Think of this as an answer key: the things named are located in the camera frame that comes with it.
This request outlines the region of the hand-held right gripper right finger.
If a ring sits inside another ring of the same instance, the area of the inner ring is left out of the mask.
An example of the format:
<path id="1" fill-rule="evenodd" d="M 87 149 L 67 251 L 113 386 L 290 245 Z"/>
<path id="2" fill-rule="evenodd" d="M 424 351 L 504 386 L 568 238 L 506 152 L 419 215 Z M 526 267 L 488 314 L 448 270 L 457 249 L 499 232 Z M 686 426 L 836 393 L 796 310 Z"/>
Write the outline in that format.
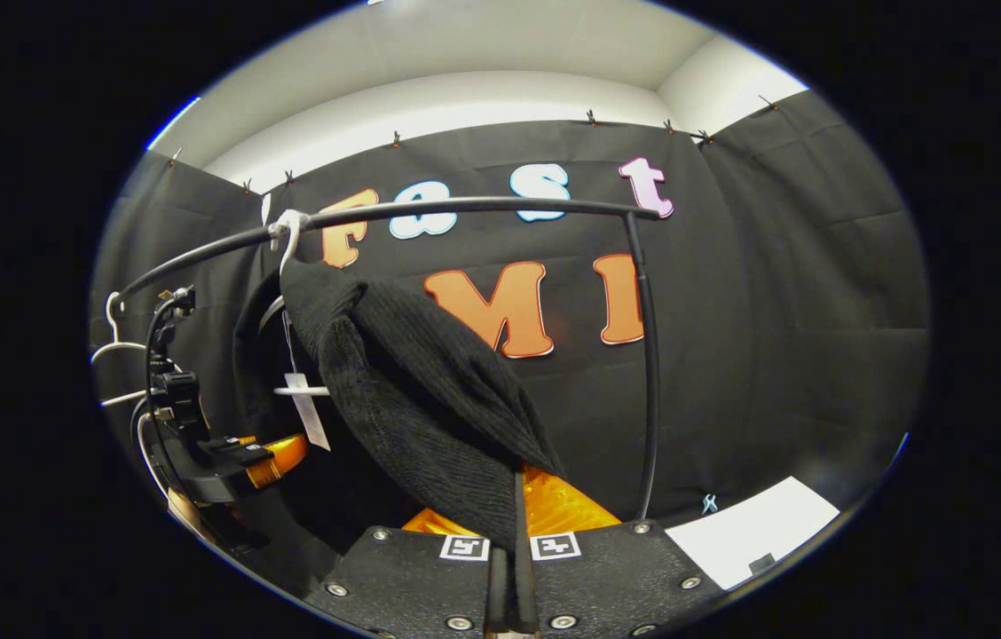
<path id="1" fill-rule="evenodd" d="M 654 519 L 621 523 L 573 486 L 524 468 L 514 630 L 536 638 L 671 634 L 719 607 L 723 587 Z"/>

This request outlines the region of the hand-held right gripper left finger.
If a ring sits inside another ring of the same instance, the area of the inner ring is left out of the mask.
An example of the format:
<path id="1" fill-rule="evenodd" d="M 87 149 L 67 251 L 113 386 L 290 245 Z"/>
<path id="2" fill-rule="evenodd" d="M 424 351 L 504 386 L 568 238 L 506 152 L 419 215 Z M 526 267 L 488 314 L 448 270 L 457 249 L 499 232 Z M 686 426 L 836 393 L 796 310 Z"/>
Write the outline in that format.
<path id="1" fill-rule="evenodd" d="M 500 638 L 511 624 L 508 551 L 476 532 L 408 529 L 399 513 L 315 526 L 307 603 L 388 638 Z"/>

